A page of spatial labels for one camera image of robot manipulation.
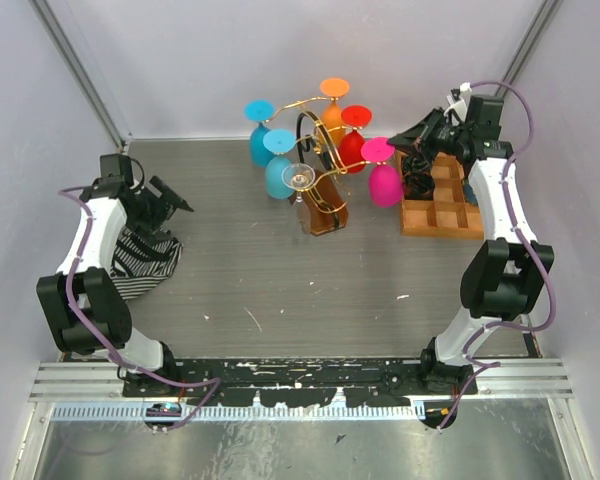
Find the magenta plastic wine glass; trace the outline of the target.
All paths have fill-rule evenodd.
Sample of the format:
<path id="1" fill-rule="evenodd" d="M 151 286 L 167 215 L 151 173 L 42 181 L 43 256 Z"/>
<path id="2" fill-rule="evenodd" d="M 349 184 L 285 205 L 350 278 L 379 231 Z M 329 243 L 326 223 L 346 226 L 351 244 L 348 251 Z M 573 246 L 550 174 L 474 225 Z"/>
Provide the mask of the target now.
<path id="1" fill-rule="evenodd" d="M 381 208 L 389 208 L 403 197 L 401 176 L 390 162 L 394 159 L 395 148 L 386 137 L 374 137 L 361 148 L 363 160 L 373 166 L 368 179 L 372 202 Z"/>

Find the red plastic wine glass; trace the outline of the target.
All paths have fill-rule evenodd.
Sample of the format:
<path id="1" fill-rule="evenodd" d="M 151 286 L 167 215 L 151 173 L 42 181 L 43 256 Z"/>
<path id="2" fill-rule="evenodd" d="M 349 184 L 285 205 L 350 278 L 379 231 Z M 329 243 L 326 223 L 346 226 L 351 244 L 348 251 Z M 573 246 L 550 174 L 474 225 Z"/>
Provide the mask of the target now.
<path id="1" fill-rule="evenodd" d="M 342 110 L 341 120 L 350 131 L 340 141 L 340 159 L 349 174 L 359 173 L 366 166 L 361 155 L 365 140 L 360 130 L 371 122 L 372 112 L 363 105 L 350 105 Z"/>

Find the black white striped bag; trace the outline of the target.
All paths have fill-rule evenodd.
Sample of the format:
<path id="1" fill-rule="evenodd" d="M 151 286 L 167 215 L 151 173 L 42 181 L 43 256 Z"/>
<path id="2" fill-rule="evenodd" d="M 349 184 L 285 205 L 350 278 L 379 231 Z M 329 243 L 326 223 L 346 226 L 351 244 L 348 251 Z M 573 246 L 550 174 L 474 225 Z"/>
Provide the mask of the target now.
<path id="1" fill-rule="evenodd" d="M 175 237 L 150 245 L 125 228 L 119 235 L 109 268 L 110 278 L 124 301 L 148 293 L 171 278 L 183 251 Z"/>

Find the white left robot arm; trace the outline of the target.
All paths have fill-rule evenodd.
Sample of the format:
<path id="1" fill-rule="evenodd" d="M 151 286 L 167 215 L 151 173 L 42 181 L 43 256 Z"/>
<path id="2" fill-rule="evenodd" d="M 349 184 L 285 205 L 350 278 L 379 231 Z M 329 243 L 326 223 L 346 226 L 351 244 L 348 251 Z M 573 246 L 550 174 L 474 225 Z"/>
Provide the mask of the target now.
<path id="1" fill-rule="evenodd" d="M 60 352 L 109 360 L 134 388 L 168 396 L 179 388 L 171 349 L 132 324 L 130 301 L 171 278 L 183 245 L 164 224 L 187 201 L 157 176 L 134 177 L 136 159 L 100 157 L 100 175 L 61 190 L 80 208 L 70 250 L 36 294 Z"/>

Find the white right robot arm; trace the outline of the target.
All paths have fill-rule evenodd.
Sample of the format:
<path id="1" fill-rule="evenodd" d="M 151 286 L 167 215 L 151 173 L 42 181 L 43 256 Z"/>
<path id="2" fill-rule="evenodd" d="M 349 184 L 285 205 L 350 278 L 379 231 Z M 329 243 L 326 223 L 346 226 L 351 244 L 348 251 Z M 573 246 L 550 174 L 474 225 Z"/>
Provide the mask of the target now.
<path id="1" fill-rule="evenodd" d="M 484 241 L 460 283 L 461 307 L 450 325 L 420 356 L 418 381 L 429 393 L 470 383 L 475 351 L 498 327 L 518 329 L 516 319 L 535 306 L 554 262 L 551 246 L 538 242 L 517 191 L 514 150 L 501 140 L 502 99 L 472 95 L 448 109 L 435 108 L 389 145 L 418 165 L 438 154 L 454 157 L 477 200 Z"/>

